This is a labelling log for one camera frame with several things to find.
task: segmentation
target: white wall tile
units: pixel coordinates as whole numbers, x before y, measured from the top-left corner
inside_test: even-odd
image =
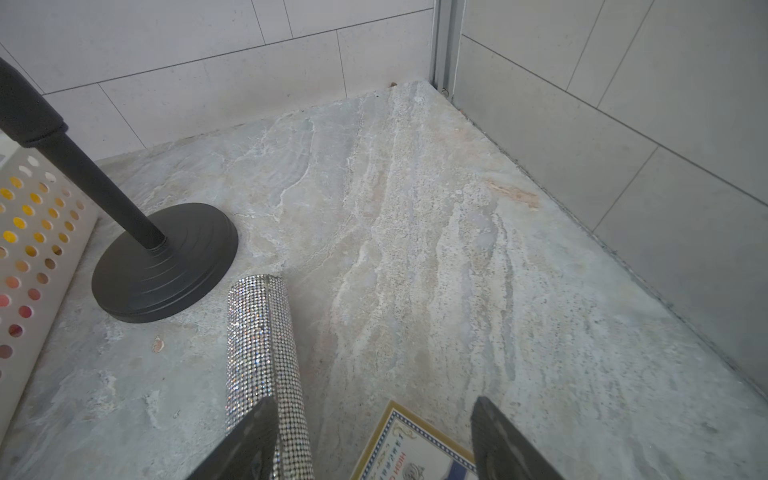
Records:
[[[453,101],[589,228],[656,147],[467,38]]]
[[[561,88],[603,0],[468,0],[462,33]]]
[[[346,93],[357,97],[393,82],[428,80],[432,10],[339,30]]]
[[[48,94],[45,100],[64,117],[69,136],[92,160],[144,149],[98,85]]]
[[[293,38],[283,0],[253,0],[253,8],[266,43]]]
[[[434,0],[285,0],[293,36],[432,8]]]
[[[102,86],[147,147],[345,96],[334,31]]]
[[[29,75],[27,75],[27,72],[24,71],[24,68],[22,68],[18,64],[18,62],[13,59],[11,54],[8,53],[8,50],[5,50],[5,48],[2,45],[0,45],[0,58],[2,58],[3,60],[7,61],[13,68],[18,70],[18,72],[20,74],[22,74],[24,76],[24,78],[26,78],[27,81],[32,84],[33,87],[35,87],[35,90],[37,90],[38,93],[40,93],[40,94],[43,93],[43,90],[40,89],[38,84],[36,84],[35,81],[32,80],[32,78]]]
[[[600,109],[768,201],[768,3],[656,0]]]
[[[263,44],[250,0],[0,3],[0,43],[44,91]]]
[[[768,389],[768,207],[659,148],[595,233]]]
[[[597,107],[652,0],[605,0],[568,91]]]

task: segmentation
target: tile grout line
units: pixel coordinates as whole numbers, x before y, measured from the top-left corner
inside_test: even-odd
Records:
[[[298,40],[298,39],[300,39],[300,38],[308,38],[308,37],[313,37],[313,36],[315,36],[315,35],[322,35],[322,34],[324,34],[324,33],[330,33],[331,31],[340,30],[341,28],[351,28],[351,27],[357,27],[357,26],[359,26],[359,25],[366,25],[366,24],[369,24],[369,23],[373,23],[373,22],[380,22],[380,21],[382,21],[382,20],[389,20],[389,19],[391,19],[391,18],[404,17],[404,16],[406,16],[406,15],[412,15],[412,14],[415,14],[415,13],[426,12],[427,10],[432,10],[432,8],[431,8],[431,7],[430,7],[430,8],[422,8],[421,10],[416,10],[416,11],[414,11],[414,12],[401,13],[401,14],[399,14],[399,15],[393,15],[393,16],[391,16],[391,17],[386,17],[386,18],[377,18],[376,20],[371,20],[370,22],[361,22],[361,23],[355,23],[354,25],[347,25],[347,26],[344,26],[344,27],[339,27],[339,28],[331,28],[330,30],[318,31],[317,33],[310,33],[310,34],[308,34],[308,35],[303,35],[303,36],[301,36],[301,37],[288,38],[288,39],[286,39],[286,40],[280,40],[280,41],[276,41],[276,42],[274,42],[274,43],[270,43],[270,44],[268,44],[268,45],[257,45],[257,46],[255,46],[255,47],[245,47],[245,48],[241,48],[240,50],[232,50],[232,51],[226,51],[226,52],[224,52],[224,53],[219,53],[219,54],[216,54],[216,55],[211,55],[210,57],[195,58],[194,60],[189,60],[189,61],[182,61],[182,62],[180,62],[180,63],[174,63],[174,64],[172,64],[172,65],[165,65],[165,66],[163,66],[163,67],[150,68],[149,70],[144,70],[144,71],[137,71],[136,73],[131,73],[131,74],[126,74],[126,75],[121,75],[121,76],[119,76],[119,77],[114,77],[114,78],[105,78],[104,80],[92,81],[91,83],[87,83],[87,84],[82,84],[82,85],[75,85],[74,87],[67,87],[67,88],[62,88],[61,90],[54,90],[54,91],[49,91],[49,92],[47,92],[47,93],[44,93],[43,95],[57,94],[57,93],[58,93],[58,92],[60,92],[60,91],[74,90],[75,88],[80,88],[80,87],[87,87],[87,86],[90,86],[90,85],[101,84],[101,83],[105,83],[105,82],[108,82],[108,81],[113,81],[113,80],[120,80],[120,79],[122,79],[122,78],[134,77],[135,75],[141,75],[141,74],[149,73],[149,72],[151,72],[151,71],[158,71],[158,70],[164,70],[165,68],[179,67],[179,66],[181,66],[181,65],[186,65],[186,64],[188,64],[188,63],[194,63],[195,61],[210,60],[211,58],[216,58],[216,57],[223,57],[224,55],[231,55],[231,54],[233,54],[233,53],[241,53],[242,51],[253,50],[253,49],[255,49],[255,48],[263,48],[263,47],[268,47],[268,46],[271,46],[271,45],[278,45],[278,44],[280,44],[280,43],[284,43],[284,42],[286,42],[286,41],[291,41],[291,40]]]
[[[286,11],[286,20],[288,21],[288,31],[290,32],[290,37],[293,40],[295,37],[293,36],[293,28],[291,28],[290,26],[290,17],[288,16],[288,7],[286,6],[286,0],[283,0],[283,9],[285,9]]]
[[[608,93],[608,88],[610,88],[611,84],[614,83],[614,78],[616,78],[616,74],[619,72],[619,68],[621,68],[621,64],[624,63],[624,59],[627,57],[627,53],[629,53],[629,49],[632,48],[634,39],[637,38],[637,34],[640,33],[640,29],[643,28],[645,19],[648,18],[648,14],[650,13],[651,7],[654,6],[654,3],[656,3],[656,0],[651,0],[650,5],[648,5],[648,10],[645,11],[645,15],[643,16],[643,21],[640,22],[640,26],[637,27],[637,30],[634,31],[634,35],[632,35],[632,40],[630,40],[627,50],[624,51],[624,55],[621,57],[621,61],[619,61],[619,65],[616,67],[616,70],[614,70],[614,74],[611,76],[611,81],[608,82],[608,86],[605,88],[605,91],[600,96],[600,101],[598,101],[598,104],[595,105],[595,108],[599,108],[600,104],[603,103],[603,98],[605,98],[605,94]]]
[[[125,117],[123,116],[123,112],[121,112],[120,109],[118,108],[118,106],[114,104],[114,102],[112,101],[111,98],[109,98],[109,95],[107,95],[107,92],[104,90],[104,87],[102,87],[101,84],[98,84],[98,87],[101,89],[102,92],[104,92],[104,95],[106,95],[107,100],[109,100],[109,103],[111,103],[112,106],[114,107],[114,109],[118,111],[118,113],[120,114],[121,118],[123,119],[125,124],[128,126],[128,128],[130,128],[131,131],[134,132],[134,135],[136,135],[136,139],[139,140],[139,143],[141,144],[141,146],[144,147],[145,150],[147,150],[147,145],[144,145],[144,142],[141,141],[139,136],[136,134],[136,131],[134,130],[134,128],[131,126],[131,124],[128,123],[128,120],[126,120]]]
[[[589,31],[589,35],[587,35],[587,41],[584,43],[584,48],[581,49],[581,53],[579,54],[578,60],[576,61],[576,66],[574,67],[573,73],[571,73],[571,79],[568,80],[568,85],[565,86],[565,90],[568,90],[571,87],[571,82],[574,80],[574,75],[576,75],[576,71],[578,70],[578,65],[581,63],[581,57],[583,57],[584,52],[587,51],[587,45],[589,45],[589,39],[592,38],[592,32],[594,31],[594,27],[598,24],[598,20],[600,19],[600,13],[603,11],[604,6],[605,6],[605,0],[603,0],[603,3],[600,5],[600,10],[598,10],[598,16],[594,18],[592,29]]]
[[[5,47],[5,46],[4,46],[2,43],[0,43],[0,48],[2,48],[3,50],[5,50],[6,52],[8,52],[8,56],[9,56],[9,57],[11,57],[11,58],[13,58],[13,61],[15,61],[15,62],[16,62],[16,64],[18,65],[18,67],[19,67],[19,68],[20,68],[20,69],[21,69],[21,70],[22,70],[22,71],[23,71],[23,72],[24,72],[24,73],[27,75],[27,77],[29,77],[29,79],[30,79],[30,80],[32,80],[32,83],[33,83],[33,84],[35,84],[35,87],[37,87],[39,91],[43,92],[43,93],[41,93],[40,95],[44,95],[44,94],[45,94],[45,90],[43,90],[42,88],[40,88],[40,85],[38,85],[38,82],[37,82],[37,81],[35,81],[35,79],[34,79],[34,78],[32,78],[32,76],[31,76],[31,75],[30,75],[30,74],[29,74],[29,73],[28,73],[28,72],[27,72],[27,71],[24,69],[24,67],[22,67],[22,64],[18,63],[18,60],[16,60],[16,57],[14,57],[14,56],[13,56],[13,54],[11,53],[11,51],[10,51],[10,50],[8,50],[8,49],[7,49],[7,48],[6,48],[6,47]]]
[[[253,3],[253,0],[250,0],[250,6],[253,7],[253,15],[256,16],[256,25],[259,25],[259,33],[261,34],[261,41],[263,41],[264,44],[266,45],[266,39],[264,38],[264,30],[261,29],[261,22],[259,22],[259,14],[256,13],[256,5]]]
[[[346,93],[346,78],[344,77],[344,60],[341,58],[341,42],[339,41],[339,31],[336,30],[336,46],[339,47],[339,63],[341,64],[341,79],[344,82],[344,96],[349,98]]]
[[[737,191],[741,192],[742,194],[744,194],[744,195],[747,195],[747,196],[748,196],[749,198],[751,198],[752,200],[755,200],[755,201],[756,201],[758,204],[761,204],[761,205],[763,205],[763,206],[765,206],[765,207],[768,207],[768,202],[766,202],[765,200],[761,200],[760,198],[757,198],[756,196],[754,196],[754,195],[753,195],[753,194],[751,194],[750,192],[747,192],[747,191],[745,191],[743,188],[741,188],[741,187],[738,187],[737,185],[734,185],[733,183],[729,182],[728,180],[726,180],[726,179],[722,178],[720,175],[717,175],[717,174],[714,174],[714,173],[712,173],[711,171],[707,170],[706,168],[702,167],[701,165],[697,164],[696,162],[692,161],[691,159],[689,159],[689,158],[686,158],[685,156],[683,156],[683,155],[681,155],[681,154],[677,153],[677,152],[676,152],[674,149],[672,149],[672,148],[669,148],[667,145],[665,145],[665,144],[662,144],[662,143],[661,143],[661,142],[659,142],[658,140],[654,140],[653,138],[651,138],[651,137],[647,136],[646,134],[644,134],[643,132],[639,131],[639,130],[638,130],[638,129],[636,129],[636,128],[632,128],[632,127],[630,127],[629,125],[625,124],[623,121],[619,120],[618,118],[614,117],[613,115],[611,115],[611,114],[607,114],[607,113],[605,113],[604,111],[600,110],[599,108],[597,108],[597,107],[594,107],[594,106],[590,105],[590,104],[589,104],[589,103],[587,103],[586,101],[583,101],[583,100],[581,100],[579,97],[577,97],[576,95],[572,94],[570,91],[567,91],[567,90],[563,90],[562,88],[560,88],[560,87],[558,87],[557,85],[553,84],[552,82],[550,82],[550,81],[549,81],[549,80],[547,80],[546,78],[543,78],[543,77],[541,77],[541,76],[539,76],[539,75],[535,74],[534,72],[532,72],[532,71],[528,70],[526,67],[523,67],[522,65],[520,65],[520,64],[518,64],[518,63],[515,63],[514,61],[510,60],[509,58],[506,58],[504,55],[502,55],[502,54],[498,53],[496,50],[493,50],[492,48],[488,48],[488,47],[486,47],[485,45],[483,45],[483,44],[482,44],[482,43],[480,43],[479,41],[475,40],[474,38],[471,38],[471,37],[469,37],[469,36],[467,36],[466,34],[463,34],[463,33],[462,33],[462,36],[463,36],[464,38],[467,38],[468,40],[471,40],[471,41],[473,41],[474,43],[476,43],[476,44],[480,45],[481,47],[485,48],[486,50],[490,51],[492,54],[494,54],[494,55],[498,55],[499,57],[501,57],[501,58],[504,58],[506,61],[508,61],[509,63],[513,64],[515,67],[517,67],[517,68],[520,68],[521,70],[524,70],[524,71],[528,72],[529,74],[533,75],[534,77],[538,78],[539,80],[547,82],[547,83],[548,83],[548,84],[550,84],[551,86],[553,86],[553,87],[557,88],[559,91],[561,91],[561,92],[565,93],[566,95],[568,95],[568,96],[570,96],[570,97],[573,97],[573,98],[575,98],[576,100],[580,101],[582,104],[586,105],[587,107],[591,108],[592,110],[595,110],[595,111],[598,111],[598,112],[600,112],[601,114],[603,114],[603,115],[605,115],[606,117],[610,118],[611,120],[615,121],[615,122],[616,122],[616,123],[618,123],[619,125],[623,125],[623,126],[625,126],[626,128],[628,128],[628,129],[632,130],[634,133],[636,133],[636,134],[640,135],[642,138],[645,138],[646,140],[649,140],[649,141],[652,141],[652,142],[654,142],[654,143],[655,143],[657,146],[659,146],[659,147],[662,147],[662,148],[664,148],[665,150],[669,150],[669,152],[671,152],[671,153],[675,154],[676,156],[678,156],[678,157],[679,157],[679,158],[681,158],[682,160],[685,160],[686,162],[688,162],[689,164],[691,164],[691,165],[695,166],[696,168],[698,168],[698,169],[700,169],[700,170],[702,170],[702,171],[705,171],[705,172],[707,172],[709,175],[712,175],[713,177],[715,177],[716,179],[720,180],[721,182],[723,182],[724,184],[728,185],[729,187],[733,188],[734,190],[737,190]]]
[[[632,185],[632,182],[634,182],[634,179],[635,179],[635,178],[637,178],[637,175],[639,175],[639,174],[640,174],[640,172],[641,172],[641,171],[642,171],[642,170],[645,168],[645,166],[648,164],[648,162],[650,161],[650,159],[651,159],[651,158],[653,158],[653,156],[656,154],[656,150],[658,150],[658,149],[659,149],[659,146],[658,146],[658,145],[656,145],[656,148],[654,148],[654,151],[652,151],[652,152],[650,153],[650,155],[648,156],[648,158],[646,158],[646,159],[645,159],[645,162],[643,162],[643,164],[640,166],[640,168],[638,168],[638,169],[637,169],[637,171],[636,171],[636,172],[634,172],[634,175],[632,176],[632,180],[629,180],[629,183],[627,184],[627,186],[626,186],[626,187],[624,187],[624,189],[621,191],[621,193],[619,194],[619,196],[618,196],[618,197],[616,197],[616,200],[614,200],[614,202],[611,204],[611,206],[608,208],[608,210],[606,210],[606,211],[605,211],[605,213],[603,214],[603,216],[602,216],[602,217],[600,217],[600,221],[598,222],[598,224],[597,224],[597,225],[595,225],[595,226],[594,226],[594,228],[592,229],[592,233],[594,233],[594,232],[595,232],[595,231],[598,229],[598,227],[600,226],[600,224],[601,224],[601,223],[603,223],[603,220],[605,220],[605,217],[607,217],[607,216],[608,216],[608,214],[611,212],[611,210],[613,210],[613,209],[614,209],[614,206],[616,205],[616,203],[618,203],[619,199],[620,199],[620,198],[621,198],[621,197],[624,195],[624,192],[626,192],[626,191],[627,191],[627,189],[629,188],[629,186],[630,186],[630,185]]]

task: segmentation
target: black stand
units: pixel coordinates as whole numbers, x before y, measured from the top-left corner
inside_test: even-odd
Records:
[[[67,125],[24,77],[0,58],[0,130],[37,148],[125,229],[104,252],[91,288],[114,318],[163,319],[210,292],[237,252],[237,230],[206,204],[168,207],[146,217],[66,135]]]

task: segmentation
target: marble floor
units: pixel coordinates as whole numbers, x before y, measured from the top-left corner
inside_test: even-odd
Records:
[[[765,401],[424,82],[103,166],[144,211],[219,207],[240,250],[197,305],[120,323],[90,293],[102,217],[2,478],[185,478],[224,434],[253,273],[289,287],[317,478],[349,477],[389,399],[469,446],[479,395],[569,480],[768,478]]]

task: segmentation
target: basket with holes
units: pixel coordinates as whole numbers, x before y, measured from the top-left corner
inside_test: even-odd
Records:
[[[0,440],[97,215],[45,157],[0,132]]]

